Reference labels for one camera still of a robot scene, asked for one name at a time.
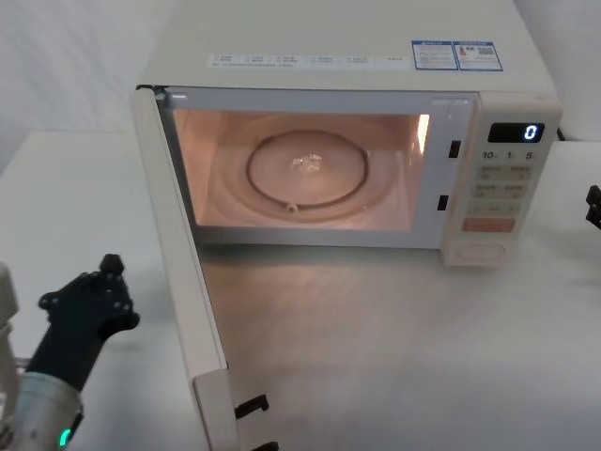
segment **microwave control panel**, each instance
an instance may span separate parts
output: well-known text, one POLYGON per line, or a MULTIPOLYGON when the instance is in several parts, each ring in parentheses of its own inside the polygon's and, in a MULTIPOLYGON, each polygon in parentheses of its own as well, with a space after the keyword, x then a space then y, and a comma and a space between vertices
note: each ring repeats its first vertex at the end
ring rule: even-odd
POLYGON ((561 117, 555 96, 481 93, 442 244, 449 265, 512 254, 561 117))

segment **digital display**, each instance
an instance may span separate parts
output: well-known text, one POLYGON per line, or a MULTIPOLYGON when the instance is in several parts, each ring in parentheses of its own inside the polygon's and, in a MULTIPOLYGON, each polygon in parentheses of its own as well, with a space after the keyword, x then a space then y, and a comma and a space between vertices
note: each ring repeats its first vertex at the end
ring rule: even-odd
POLYGON ((489 143, 538 143, 543 137, 545 124, 495 122, 488 134, 489 143))

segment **microwave label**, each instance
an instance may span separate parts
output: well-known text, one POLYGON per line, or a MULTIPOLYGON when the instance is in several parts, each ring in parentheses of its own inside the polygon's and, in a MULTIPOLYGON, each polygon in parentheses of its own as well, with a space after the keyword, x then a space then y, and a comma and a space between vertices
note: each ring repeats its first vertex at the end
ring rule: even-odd
POLYGON ((450 40, 413 40, 416 70, 459 70, 450 40))
POLYGON ((300 54, 210 54, 208 66, 215 69, 277 70, 410 70, 406 56, 300 55, 300 54))
POLYGON ((503 71, 493 42, 456 40, 453 48, 460 70, 503 71))

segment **microwave oven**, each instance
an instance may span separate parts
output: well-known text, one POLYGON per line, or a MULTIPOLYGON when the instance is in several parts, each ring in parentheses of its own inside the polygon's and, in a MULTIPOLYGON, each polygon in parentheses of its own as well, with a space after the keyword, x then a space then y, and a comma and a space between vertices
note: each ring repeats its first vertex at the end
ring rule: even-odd
POLYGON ((238 437, 198 246, 422 248, 500 266, 562 115, 506 0, 182 0, 132 109, 220 451, 238 437))

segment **control button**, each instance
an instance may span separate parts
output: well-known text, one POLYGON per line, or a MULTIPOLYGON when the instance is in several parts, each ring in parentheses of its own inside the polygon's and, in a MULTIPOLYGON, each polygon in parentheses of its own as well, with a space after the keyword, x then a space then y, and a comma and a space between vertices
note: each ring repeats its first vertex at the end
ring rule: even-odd
POLYGON ((455 251, 464 260, 497 260, 505 255, 501 244, 466 244, 455 251))
POLYGON ((463 221, 464 232, 511 233, 516 220, 510 218, 466 218, 463 221))
POLYGON ((468 205, 468 216, 488 216, 496 218, 516 217, 519 214, 518 202, 491 202, 472 200, 468 205))
POLYGON ((532 167, 526 164, 486 164, 478 171, 480 181, 528 181, 532 167))
POLYGON ((526 193, 526 185, 502 185, 503 199, 521 199, 526 193))
POLYGON ((526 185, 507 183, 478 183, 471 196, 475 199, 511 199, 518 200, 526 194, 526 185))
POLYGON ((514 181, 527 181, 532 177, 532 167, 527 165, 511 165, 508 166, 509 177, 508 180, 514 181))

